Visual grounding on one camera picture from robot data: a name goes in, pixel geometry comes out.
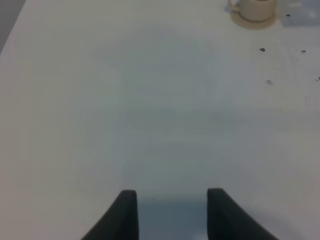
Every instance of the white table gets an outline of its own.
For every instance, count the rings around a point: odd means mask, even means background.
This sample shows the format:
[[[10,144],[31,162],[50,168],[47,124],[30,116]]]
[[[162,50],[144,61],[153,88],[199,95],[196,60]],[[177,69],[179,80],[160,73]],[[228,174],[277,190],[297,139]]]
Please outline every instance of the white table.
[[[214,187],[319,239],[320,4],[259,31],[226,4],[27,0],[0,55],[1,239],[78,240],[122,189],[142,240],[206,239]]]

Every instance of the beige mug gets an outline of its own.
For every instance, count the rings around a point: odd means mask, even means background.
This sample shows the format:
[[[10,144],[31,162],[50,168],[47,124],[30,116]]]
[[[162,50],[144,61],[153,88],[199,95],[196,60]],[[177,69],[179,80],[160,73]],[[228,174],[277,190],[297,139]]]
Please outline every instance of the beige mug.
[[[239,0],[238,5],[233,5],[228,0],[228,6],[234,12],[251,22],[262,22],[269,19],[274,13],[277,0]]]

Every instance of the mug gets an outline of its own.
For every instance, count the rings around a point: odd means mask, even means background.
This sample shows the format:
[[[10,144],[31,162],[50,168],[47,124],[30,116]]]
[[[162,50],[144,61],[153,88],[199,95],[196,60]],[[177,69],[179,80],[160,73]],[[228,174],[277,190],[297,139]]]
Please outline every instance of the mug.
[[[263,22],[269,19],[277,5],[277,0],[239,0],[239,4],[233,5],[228,0],[228,6],[234,12],[251,22]]]

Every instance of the table surface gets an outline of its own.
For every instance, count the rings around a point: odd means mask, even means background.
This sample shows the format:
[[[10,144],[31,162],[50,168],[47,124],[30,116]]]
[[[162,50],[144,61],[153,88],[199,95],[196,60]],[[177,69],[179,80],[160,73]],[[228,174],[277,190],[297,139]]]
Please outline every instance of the table surface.
[[[257,31],[226,5],[26,2],[0,55],[2,239],[80,239],[122,189],[142,240],[206,239],[215,187],[319,238],[320,2]]]

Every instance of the black object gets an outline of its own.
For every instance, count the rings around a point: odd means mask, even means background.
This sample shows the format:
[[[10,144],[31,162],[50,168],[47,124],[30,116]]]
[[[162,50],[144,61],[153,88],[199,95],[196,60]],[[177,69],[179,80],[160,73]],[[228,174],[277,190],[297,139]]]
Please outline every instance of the black object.
[[[82,240],[138,240],[137,193],[124,190]]]
[[[209,240],[277,240],[220,188],[207,192],[207,233]],[[139,240],[136,192],[122,191],[82,240]]]
[[[220,188],[207,192],[209,240],[276,240]]]

